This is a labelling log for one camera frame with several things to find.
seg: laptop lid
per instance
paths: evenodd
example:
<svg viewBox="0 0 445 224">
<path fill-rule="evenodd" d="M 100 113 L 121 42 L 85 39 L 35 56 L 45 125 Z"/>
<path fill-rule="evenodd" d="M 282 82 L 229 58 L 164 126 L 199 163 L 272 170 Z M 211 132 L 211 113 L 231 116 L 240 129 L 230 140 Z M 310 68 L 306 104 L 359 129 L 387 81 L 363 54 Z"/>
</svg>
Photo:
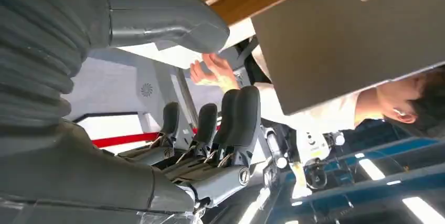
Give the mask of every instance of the laptop lid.
<svg viewBox="0 0 445 224">
<path fill-rule="evenodd" d="M 252 21 L 285 114 L 445 60 L 445 0 L 286 0 Z"/>
</svg>

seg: white mechanical part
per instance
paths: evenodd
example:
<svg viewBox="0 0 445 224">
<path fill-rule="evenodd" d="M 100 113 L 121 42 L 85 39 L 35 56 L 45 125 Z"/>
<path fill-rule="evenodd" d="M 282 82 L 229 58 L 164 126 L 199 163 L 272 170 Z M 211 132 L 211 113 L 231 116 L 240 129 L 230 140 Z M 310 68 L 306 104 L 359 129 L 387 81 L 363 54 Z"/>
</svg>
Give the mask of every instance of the white mechanical part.
<svg viewBox="0 0 445 224">
<path fill-rule="evenodd" d="M 279 157 L 277 159 L 276 163 L 277 163 L 277 167 L 280 169 L 284 169 L 288 165 L 288 161 L 284 157 Z"/>
<path fill-rule="evenodd" d="M 304 169 L 301 163 L 290 163 L 294 175 L 295 185 L 293 187 L 291 199 L 299 199 L 312 194 L 312 190 L 307 187 L 306 176 L 304 175 Z"/>
<path fill-rule="evenodd" d="M 336 138 L 335 138 L 335 145 L 340 146 L 340 145 L 344 145 L 346 142 L 345 140 L 345 136 L 343 135 L 343 133 L 340 133 Z"/>
<path fill-rule="evenodd" d="M 319 158 L 324 160 L 331 149 L 323 134 L 317 131 L 297 131 L 296 147 L 303 166 L 310 165 Z"/>
</svg>

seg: circular vent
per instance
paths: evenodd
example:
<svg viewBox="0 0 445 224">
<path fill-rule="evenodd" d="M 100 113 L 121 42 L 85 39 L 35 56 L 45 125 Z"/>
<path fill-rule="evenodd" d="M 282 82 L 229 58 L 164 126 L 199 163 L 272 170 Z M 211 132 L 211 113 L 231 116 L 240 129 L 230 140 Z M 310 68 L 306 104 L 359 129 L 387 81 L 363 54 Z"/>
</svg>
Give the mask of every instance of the circular vent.
<svg viewBox="0 0 445 224">
<path fill-rule="evenodd" d="M 150 83 L 146 83 L 141 88 L 141 95 L 144 97 L 150 97 L 153 93 L 153 86 Z"/>
</svg>

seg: white shirt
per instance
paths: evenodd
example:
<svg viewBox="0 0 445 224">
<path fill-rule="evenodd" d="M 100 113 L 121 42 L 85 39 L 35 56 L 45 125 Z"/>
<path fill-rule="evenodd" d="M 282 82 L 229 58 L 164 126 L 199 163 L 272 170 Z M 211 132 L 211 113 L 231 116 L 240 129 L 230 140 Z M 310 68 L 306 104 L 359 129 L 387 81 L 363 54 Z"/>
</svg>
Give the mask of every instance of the white shirt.
<svg viewBox="0 0 445 224">
<path fill-rule="evenodd" d="M 259 46 L 252 55 L 261 70 L 270 78 Z M 255 83 L 255 86 L 260 90 L 261 117 L 264 119 L 286 124 L 296 130 L 316 129 L 323 133 L 355 128 L 355 107 L 359 93 L 345 95 L 293 115 L 284 115 L 273 85 Z"/>
</svg>

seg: fluorescent light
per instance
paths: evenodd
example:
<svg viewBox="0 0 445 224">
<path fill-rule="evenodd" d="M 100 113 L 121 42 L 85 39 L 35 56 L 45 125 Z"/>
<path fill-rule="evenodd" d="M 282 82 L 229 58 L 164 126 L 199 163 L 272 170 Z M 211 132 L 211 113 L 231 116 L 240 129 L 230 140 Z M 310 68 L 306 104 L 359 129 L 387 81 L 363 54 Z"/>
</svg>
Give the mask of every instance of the fluorescent light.
<svg viewBox="0 0 445 224">
<path fill-rule="evenodd" d="M 302 201 L 297 201 L 297 202 L 292 203 L 292 206 L 295 207 L 295 206 L 299 206 L 301 204 L 303 204 Z"/>
<path fill-rule="evenodd" d="M 391 181 L 391 182 L 386 183 L 386 185 L 388 185 L 388 186 L 392 186 L 392 185 L 397 185 L 397 184 L 400 184 L 400 183 L 402 183 L 402 181 L 400 181 L 400 180 L 395 180 L 395 181 Z"/>
<path fill-rule="evenodd" d="M 402 201 L 424 224 L 445 223 L 445 218 L 423 199 L 411 197 Z"/>
<path fill-rule="evenodd" d="M 239 220 L 239 224 L 249 224 L 255 217 L 255 214 L 257 213 L 258 209 L 264 205 L 269 196 L 270 196 L 269 188 L 261 189 L 260 195 L 258 195 L 257 200 L 249 205 L 246 212 L 244 212 L 244 215 Z"/>
<path fill-rule="evenodd" d="M 358 163 L 363 167 L 372 180 L 385 178 L 385 175 L 369 159 L 361 159 Z"/>
</svg>

